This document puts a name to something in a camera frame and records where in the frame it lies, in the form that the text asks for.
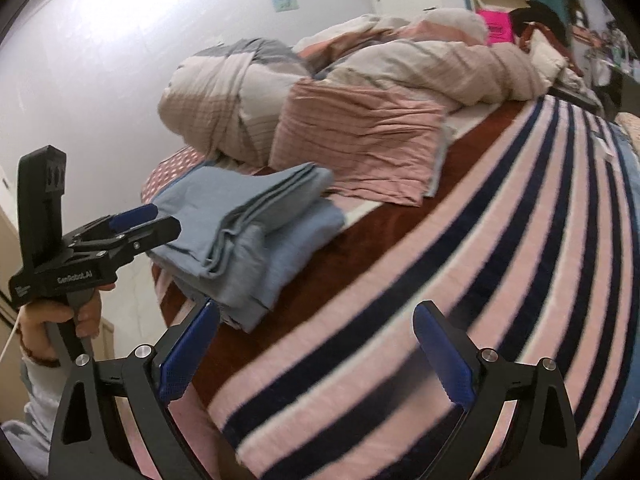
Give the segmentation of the person's left hand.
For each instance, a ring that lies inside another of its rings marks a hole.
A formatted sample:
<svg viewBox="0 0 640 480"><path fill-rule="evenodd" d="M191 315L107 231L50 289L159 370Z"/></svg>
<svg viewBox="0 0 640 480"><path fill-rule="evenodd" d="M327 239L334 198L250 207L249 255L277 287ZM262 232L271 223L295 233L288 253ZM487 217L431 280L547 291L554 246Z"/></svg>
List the person's left hand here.
<svg viewBox="0 0 640 480"><path fill-rule="evenodd" d="M47 333L47 323L61 324L76 320L76 335L79 338L96 338L100 332L102 300L100 292L110 292L115 284L100 286L91 298L79 309L60 304L54 300L41 299L21 307L20 332L21 347L32 362L45 367L58 367L60 360Z"/></svg>

